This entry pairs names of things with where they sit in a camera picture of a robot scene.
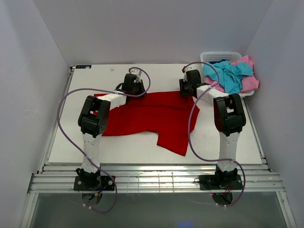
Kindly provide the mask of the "red t shirt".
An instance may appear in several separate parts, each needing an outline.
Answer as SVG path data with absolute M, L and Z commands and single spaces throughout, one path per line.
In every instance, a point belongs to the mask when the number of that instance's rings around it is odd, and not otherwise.
M 194 130 L 199 112 L 193 98 L 178 91 L 148 93 L 111 110 L 103 136 L 152 132 L 158 135 L 158 146 L 185 156 L 188 132 Z

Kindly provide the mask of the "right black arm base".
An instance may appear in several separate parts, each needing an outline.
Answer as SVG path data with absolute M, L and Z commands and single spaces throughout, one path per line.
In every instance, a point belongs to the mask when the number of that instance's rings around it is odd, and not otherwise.
M 243 188 L 240 175 L 230 180 L 220 180 L 215 175 L 200 175 L 194 179 L 194 183 L 199 184 L 200 190 L 242 190 Z

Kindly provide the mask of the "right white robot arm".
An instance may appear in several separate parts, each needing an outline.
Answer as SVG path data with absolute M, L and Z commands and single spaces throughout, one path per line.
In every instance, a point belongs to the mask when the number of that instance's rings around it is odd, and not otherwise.
M 219 132 L 219 158 L 212 175 L 200 175 L 197 183 L 201 190 L 240 190 L 243 187 L 236 161 L 237 143 L 246 117 L 239 94 L 225 94 L 201 81 L 198 70 L 183 70 L 179 80 L 180 94 L 195 97 L 213 106 L 214 124 Z

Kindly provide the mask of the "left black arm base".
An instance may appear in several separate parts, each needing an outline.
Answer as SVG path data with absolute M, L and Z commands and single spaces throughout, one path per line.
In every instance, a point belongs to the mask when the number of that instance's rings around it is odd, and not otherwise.
M 113 191 L 115 190 L 114 181 L 109 176 L 97 176 L 93 178 L 84 178 L 76 176 L 74 191 Z

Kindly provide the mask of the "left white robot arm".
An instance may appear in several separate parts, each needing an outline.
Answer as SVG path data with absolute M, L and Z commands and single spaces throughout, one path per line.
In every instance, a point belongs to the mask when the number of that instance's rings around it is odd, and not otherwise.
M 85 100 L 78 119 L 85 155 L 81 168 L 76 172 L 80 181 L 90 190 L 100 186 L 99 147 L 101 136 L 108 125 L 110 111 L 129 102 L 131 95 L 144 93 L 141 73 L 141 70 L 132 69 L 125 75 L 124 82 L 115 89 L 115 93 L 107 94 L 103 98 L 90 95 Z

